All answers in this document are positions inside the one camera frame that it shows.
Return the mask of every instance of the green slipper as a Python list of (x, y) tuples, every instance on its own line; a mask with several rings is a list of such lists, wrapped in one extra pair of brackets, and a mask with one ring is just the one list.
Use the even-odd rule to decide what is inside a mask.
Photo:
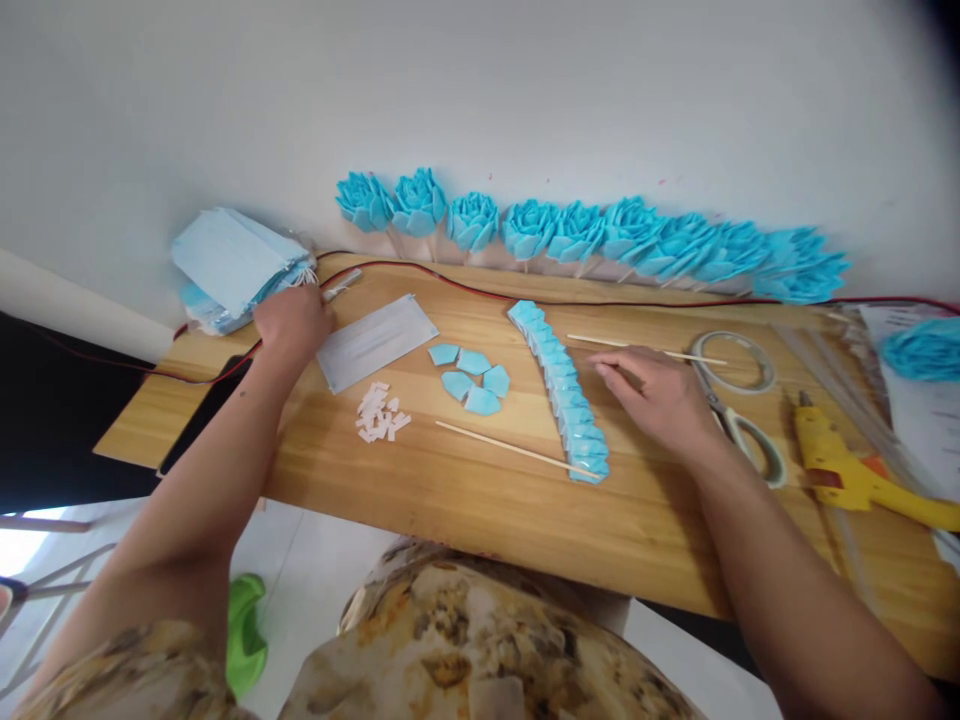
[(267, 665), (267, 643), (257, 631), (257, 601), (267, 593), (259, 575), (230, 583), (227, 616), (227, 683), (239, 699), (257, 684)]

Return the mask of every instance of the stack of blue paper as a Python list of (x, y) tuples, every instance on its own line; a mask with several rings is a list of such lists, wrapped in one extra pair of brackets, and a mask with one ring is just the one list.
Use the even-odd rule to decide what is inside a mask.
[[(527, 340), (534, 357), (543, 368), (543, 377), (550, 396), (553, 415), (557, 418), (563, 449), (567, 462), (602, 478), (610, 474), (607, 448), (603, 431), (594, 424), (590, 403), (583, 396), (583, 388), (577, 380), (577, 369), (567, 354), (567, 349), (557, 339), (544, 320), (543, 310), (529, 300), (521, 300), (507, 312), (513, 324)], [(589, 475), (570, 471), (570, 479), (596, 484), (600, 482)]]
[(173, 262), (196, 284), (180, 293), (187, 314), (213, 335), (245, 325), (275, 292), (316, 282), (306, 248), (230, 208), (200, 213), (173, 241)]

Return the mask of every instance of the left hand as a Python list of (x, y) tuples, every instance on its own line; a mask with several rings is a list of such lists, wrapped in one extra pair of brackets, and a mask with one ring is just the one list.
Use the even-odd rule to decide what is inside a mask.
[(306, 365), (333, 332), (333, 310), (316, 285), (300, 285), (271, 295), (253, 310), (263, 350)]

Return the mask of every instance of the cable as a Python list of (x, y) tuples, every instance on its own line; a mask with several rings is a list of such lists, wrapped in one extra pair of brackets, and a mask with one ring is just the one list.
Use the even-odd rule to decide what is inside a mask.
[[(317, 256), (317, 264), (321, 260), (330, 257), (331, 255), (352, 255), (353, 253), (350, 250), (331, 250), (325, 252), (322, 255)], [(378, 265), (399, 265), (400, 267), (412, 268), (420, 272), (431, 275), (432, 277), (440, 280), (451, 287), (455, 287), (459, 290), (465, 290), (466, 292), (473, 293), (474, 295), (479, 295), (481, 297), (493, 298), (495, 300), (510, 300), (513, 302), (519, 302), (520, 300), (531, 300), (540, 305), (547, 305), (551, 307), (655, 307), (655, 308), (666, 308), (666, 309), (682, 309), (682, 308), (711, 308), (711, 307), (725, 307), (731, 305), (782, 305), (778, 300), (771, 300), (768, 298), (732, 298), (730, 300), (707, 300), (704, 302), (697, 303), (661, 303), (661, 302), (631, 302), (626, 300), (601, 300), (599, 302), (578, 302), (578, 301), (568, 301), (568, 300), (540, 300), (537, 298), (526, 298), (519, 297), (515, 295), (507, 295), (504, 293), (493, 292), (491, 290), (482, 290), (480, 288), (473, 287), (472, 285), (467, 285), (453, 278), (449, 278), (446, 275), (437, 272), (436, 270), (431, 270), (424, 265), (421, 265), (417, 262), (412, 262), (409, 260), (367, 260), (365, 262), (357, 263), (356, 265), (351, 265), (335, 272), (333, 275), (328, 277), (326, 280), (319, 283), (320, 289), (323, 289), (330, 283), (338, 280), (349, 272), (352, 272), (356, 269), (362, 269), (366, 267), (376, 267)], [(929, 298), (921, 297), (912, 297), (912, 296), (872, 296), (872, 297), (850, 297), (850, 298), (834, 298), (833, 300), (828, 300), (823, 303), (816, 303), (818, 306), (832, 306), (839, 305), (843, 303), (918, 303), (923, 305), (930, 305), (931, 307), (940, 308), (941, 310), (946, 310), (949, 313), (954, 315), (960, 315), (960, 307), (950, 305), (949, 303), (940, 302), (939, 300), (931, 300)], [(217, 375), (216, 377), (210, 380), (191, 380), (190, 378), (185, 378), (176, 373), (170, 373), (163, 370), (150, 370), (147, 368), (142, 368), (137, 365), (132, 365), (130, 363), (117, 362), (114, 360), (104, 360), (103, 358), (94, 357), (92, 355), (87, 355), (78, 350), (65, 345), (59, 340), (47, 335), (42, 330), (34, 327), (30, 323), (24, 322), (24, 324), (29, 327), (31, 330), (36, 332), (41, 337), (45, 338), (49, 342), (57, 345), (61, 349), (76, 355), (85, 360), (90, 360), (92, 362), (99, 362), (105, 365), (113, 365), (115, 367), (129, 368), (131, 370), (137, 370), (138, 372), (145, 373), (147, 375), (159, 375), (161, 377), (171, 378), (172, 380), (179, 380), (180, 382), (186, 383), (188, 385), (215, 385), (221, 380), (225, 380), (235, 373), (243, 364), (253, 357), (253, 355), (260, 349), (260, 346), (263, 344), (262, 340), (257, 340), (253, 344), (247, 353), (243, 356), (241, 361), (237, 363), (234, 367), (226, 372)], [(173, 336), (173, 339), (176, 340), (180, 337), (187, 329), (186, 325), (181, 326)]]

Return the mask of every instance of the paper rose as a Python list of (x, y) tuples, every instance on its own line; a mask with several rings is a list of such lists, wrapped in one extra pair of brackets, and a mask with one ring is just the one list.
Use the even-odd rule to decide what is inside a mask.
[(648, 208), (639, 195), (623, 198), (603, 216), (606, 234), (600, 251), (608, 260), (632, 265), (660, 237), (667, 218)]
[(527, 200), (511, 205), (500, 228), (507, 250), (522, 262), (543, 252), (557, 228), (560, 208), (553, 203)]
[(767, 236), (752, 222), (724, 223), (717, 229), (717, 238), (710, 252), (692, 274), (700, 282), (722, 282), (753, 272), (769, 256)]
[(455, 198), (447, 213), (447, 237), (461, 252), (482, 252), (496, 237), (500, 210), (489, 195), (472, 192)]
[(374, 175), (350, 173), (337, 183), (340, 214), (366, 233), (384, 232), (393, 217), (390, 193)]
[(577, 200), (560, 211), (556, 231), (547, 244), (547, 257), (560, 263), (583, 263), (603, 242), (600, 206), (584, 207)]
[(656, 241), (640, 255), (634, 269), (638, 275), (655, 275), (661, 283), (674, 280), (702, 262), (716, 237), (717, 228), (699, 213), (670, 218)]
[(826, 257), (823, 252), (826, 240), (812, 227), (768, 233), (766, 241), (770, 254), (757, 272), (781, 274), (818, 265)]
[(897, 374), (924, 382), (960, 382), (960, 318), (924, 320), (894, 333), (880, 354)]
[(791, 305), (810, 305), (826, 302), (843, 287), (840, 275), (850, 269), (844, 253), (823, 255), (816, 265), (780, 274), (759, 275), (754, 278), (755, 295), (770, 297)]
[(432, 235), (447, 211), (447, 199), (433, 179), (433, 170), (417, 168), (413, 177), (397, 182), (397, 210), (393, 225), (404, 235), (423, 238)]

